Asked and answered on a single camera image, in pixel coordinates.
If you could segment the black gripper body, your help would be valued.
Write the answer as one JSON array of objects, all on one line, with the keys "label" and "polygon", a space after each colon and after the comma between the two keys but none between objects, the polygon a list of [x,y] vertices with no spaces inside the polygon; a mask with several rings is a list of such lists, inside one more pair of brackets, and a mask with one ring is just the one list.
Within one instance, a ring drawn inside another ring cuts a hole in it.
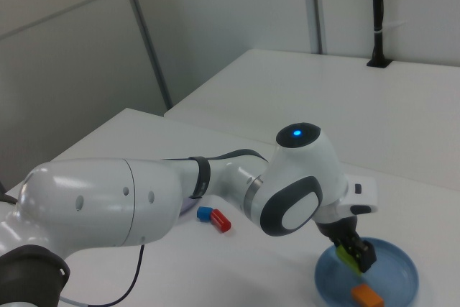
[{"label": "black gripper body", "polygon": [[351,245],[359,238],[356,231],[357,216],[349,216],[327,224],[316,222],[316,226],[319,232],[335,245]]}]

